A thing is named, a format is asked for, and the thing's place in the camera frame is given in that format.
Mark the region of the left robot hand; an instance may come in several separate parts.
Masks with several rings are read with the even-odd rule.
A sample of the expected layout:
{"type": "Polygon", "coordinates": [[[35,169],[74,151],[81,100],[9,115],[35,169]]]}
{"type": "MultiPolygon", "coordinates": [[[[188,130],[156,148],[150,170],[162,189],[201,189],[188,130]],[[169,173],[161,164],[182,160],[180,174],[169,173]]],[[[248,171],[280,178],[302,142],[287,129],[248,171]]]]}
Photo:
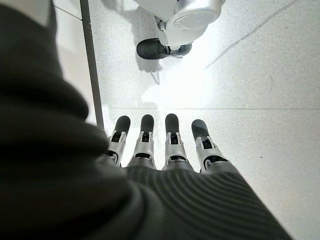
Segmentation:
{"type": "Polygon", "coordinates": [[[1,1],[1,239],[290,239],[220,156],[201,173],[108,161],[106,134],[64,80],[56,30],[52,1],[1,1]]]}

